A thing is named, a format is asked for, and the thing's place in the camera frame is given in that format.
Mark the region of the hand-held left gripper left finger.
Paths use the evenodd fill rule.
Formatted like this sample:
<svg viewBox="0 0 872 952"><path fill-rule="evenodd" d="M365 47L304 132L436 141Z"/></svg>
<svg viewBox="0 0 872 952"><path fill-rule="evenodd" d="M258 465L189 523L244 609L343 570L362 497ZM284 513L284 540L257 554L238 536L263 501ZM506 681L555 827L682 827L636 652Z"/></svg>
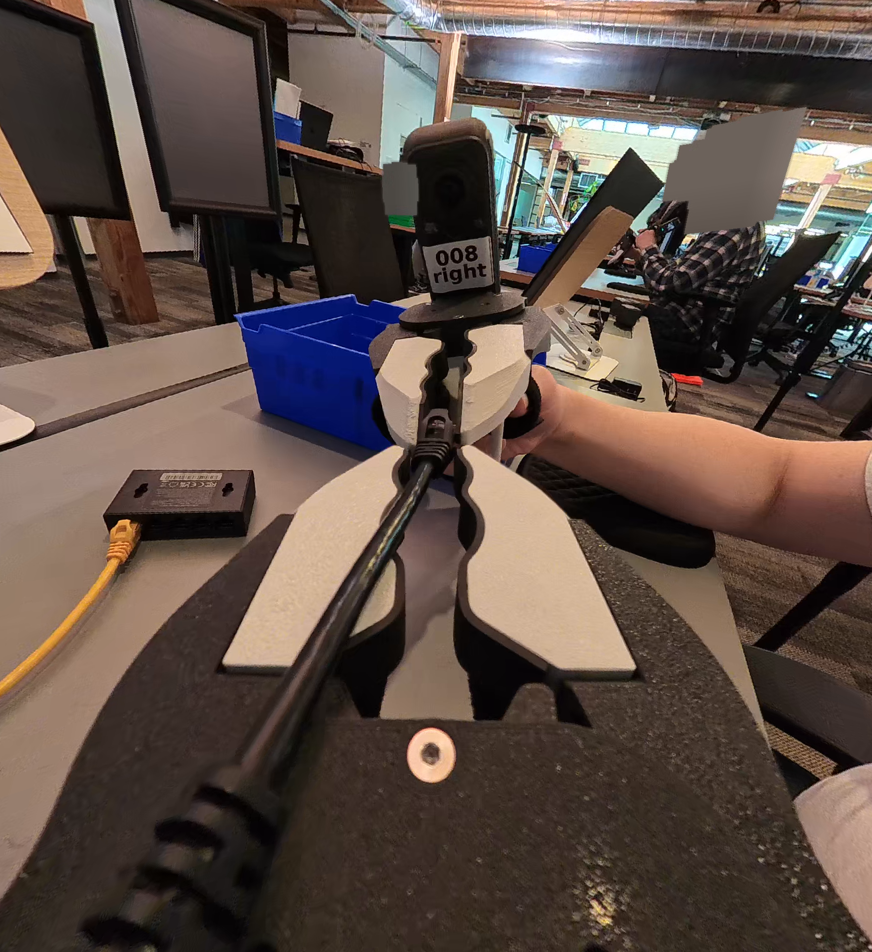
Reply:
<svg viewBox="0 0 872 952"><path fill-rule="evenodd" d="M223 658L225 671L292 665L397 498L404 456L390 446L299 506Z"/></svg>

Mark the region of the person's right hand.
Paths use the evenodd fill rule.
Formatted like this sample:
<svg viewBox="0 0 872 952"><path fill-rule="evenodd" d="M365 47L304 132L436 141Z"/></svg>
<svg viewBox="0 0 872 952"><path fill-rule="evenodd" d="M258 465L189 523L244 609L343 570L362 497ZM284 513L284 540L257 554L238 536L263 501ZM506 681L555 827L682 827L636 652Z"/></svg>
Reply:
<svg viewBox="0 0 872 952"><path fill-rule="evenodd" d="M503 439L502 462L507 463L523 455L534 455L554 464L558 461L564 440L569 436L574 398L580 395L563 386L541 365L532 366L532 382L540 398L539 422L519 438Z"/></svg>

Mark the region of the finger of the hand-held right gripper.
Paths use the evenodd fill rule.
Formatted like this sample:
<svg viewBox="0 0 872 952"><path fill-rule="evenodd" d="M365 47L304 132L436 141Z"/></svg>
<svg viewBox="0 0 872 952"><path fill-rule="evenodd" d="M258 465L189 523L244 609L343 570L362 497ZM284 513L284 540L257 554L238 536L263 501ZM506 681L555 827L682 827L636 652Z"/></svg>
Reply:
<svg viewBox="0 0 872 952"><path fill-rule="evenodd" d="M464 341L469 352L459 390L456 456L489 437L499 459L504 424L528 387L532 351L522 322L467 327Z"/></svg>
<svg viewBox="0 0 872 952"><path fill-rule="evenodd" d="M415 445L420 408L431 364L442 341L407 330L386 327L371 341L371 366L382 409L382 420L393 442Z"/></svg>

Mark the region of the black office chair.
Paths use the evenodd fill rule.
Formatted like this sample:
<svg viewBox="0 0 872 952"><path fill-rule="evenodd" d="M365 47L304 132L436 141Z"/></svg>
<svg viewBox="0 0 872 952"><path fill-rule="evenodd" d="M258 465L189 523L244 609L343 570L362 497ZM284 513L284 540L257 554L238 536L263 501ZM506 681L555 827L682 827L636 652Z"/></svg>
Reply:
<svg viewBox="0 0 872 952"><path fill-rule="evenodd" d="M323 299L393 303L406 295L384 210L382 176L319 165L297 156L292 176Z"/></svg>

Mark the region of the black textured pad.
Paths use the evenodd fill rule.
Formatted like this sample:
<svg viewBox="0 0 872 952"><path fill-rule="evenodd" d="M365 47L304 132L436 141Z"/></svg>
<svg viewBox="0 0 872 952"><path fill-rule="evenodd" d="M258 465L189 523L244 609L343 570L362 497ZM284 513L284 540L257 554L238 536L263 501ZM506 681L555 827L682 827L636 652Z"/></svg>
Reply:
<svg viewBox="0 0 872 952"><path fill-rule="evenodd" d="M696 569L715 558L715 535L639 505L533 455L516 472L541 489L565 514L585 523L616 549L662 565Z"/></svg>

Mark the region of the black tripod pole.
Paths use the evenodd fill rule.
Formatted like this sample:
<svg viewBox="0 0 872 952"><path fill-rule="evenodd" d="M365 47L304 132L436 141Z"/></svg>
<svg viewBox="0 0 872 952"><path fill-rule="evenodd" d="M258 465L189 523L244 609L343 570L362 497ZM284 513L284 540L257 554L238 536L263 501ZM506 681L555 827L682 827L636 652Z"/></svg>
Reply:
<svg viewBox="0 0 872 952"><path fill-rule="evenodd" d="M830 309L829 313L822 318L817 330L814 331L802 351L800 351L799 356L792 365L792 369L785 376L783 382L779 385L775 396L771 399L766 409L762 412L761 416L754 424L753 431L763 431L767 422L770 421L771 417L781 405L786 396L796 387L796 385L805 375L811 372L816 360L834 337L834 333L841 323L841 317L843 316L846 304L849 303L852 296L859 290L859 288L871 274L872 236L859 256L858 262L849 272L849 277L838 297L835 299L834 305Z"/></svg>

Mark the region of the black network switch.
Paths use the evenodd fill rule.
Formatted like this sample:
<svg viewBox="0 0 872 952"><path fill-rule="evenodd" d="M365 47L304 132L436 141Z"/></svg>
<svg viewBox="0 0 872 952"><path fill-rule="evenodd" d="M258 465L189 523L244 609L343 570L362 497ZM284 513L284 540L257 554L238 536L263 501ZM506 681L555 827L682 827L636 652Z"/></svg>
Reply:
<svg viewBox="0 0 872 952"><path fill-rule="evenodd" d="M255 498L252 470L133 470L104 521L140 525L142 541L242 538Z"/></svg>

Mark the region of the wooden pillar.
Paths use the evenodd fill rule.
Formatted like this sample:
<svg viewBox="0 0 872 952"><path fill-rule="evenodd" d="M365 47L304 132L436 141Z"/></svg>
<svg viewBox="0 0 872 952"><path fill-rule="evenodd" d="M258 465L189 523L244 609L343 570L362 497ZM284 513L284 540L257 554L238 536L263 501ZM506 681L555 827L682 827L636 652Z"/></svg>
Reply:
<svg viewBox="0 0 872 952"><path fill-rule="evenodd" d="M153 325L160 317L134 218L87 218L112 316L121 324Z"/></svg>

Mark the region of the person's right forearm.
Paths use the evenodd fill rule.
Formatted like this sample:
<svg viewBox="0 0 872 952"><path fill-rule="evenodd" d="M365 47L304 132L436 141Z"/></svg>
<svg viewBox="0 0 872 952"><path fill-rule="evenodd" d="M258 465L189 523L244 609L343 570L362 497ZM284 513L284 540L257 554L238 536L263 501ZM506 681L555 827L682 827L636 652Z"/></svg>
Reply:
<svg viewBox="0 0 872 952"><path fill-rule="evenodd" d="M788 552L872 567L872 441L769 437L557 387L540 452L664 515Z"/></svg>

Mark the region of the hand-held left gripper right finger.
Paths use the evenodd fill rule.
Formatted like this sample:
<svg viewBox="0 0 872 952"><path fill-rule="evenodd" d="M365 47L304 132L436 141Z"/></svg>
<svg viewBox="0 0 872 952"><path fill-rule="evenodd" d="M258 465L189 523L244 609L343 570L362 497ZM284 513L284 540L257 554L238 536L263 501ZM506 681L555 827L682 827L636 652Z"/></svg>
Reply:
<svg viewBox="0 0 872 952"><path fill-rule="evenodd" d="M466 621L557 681L626 681L636 663L571 523L541 489L473 446L457 594Z"/></svg>

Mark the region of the silver ventilation duct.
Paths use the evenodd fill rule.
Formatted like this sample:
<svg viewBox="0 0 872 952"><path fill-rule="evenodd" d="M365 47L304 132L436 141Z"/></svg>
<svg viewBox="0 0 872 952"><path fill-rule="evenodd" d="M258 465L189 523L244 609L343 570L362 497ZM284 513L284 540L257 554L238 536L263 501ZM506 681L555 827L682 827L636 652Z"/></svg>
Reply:
<svg viewBox="0 0 872 952"><path fill-rule="evenodd" d="M872 60L872 2L385 2L469 36Z"/></svg>

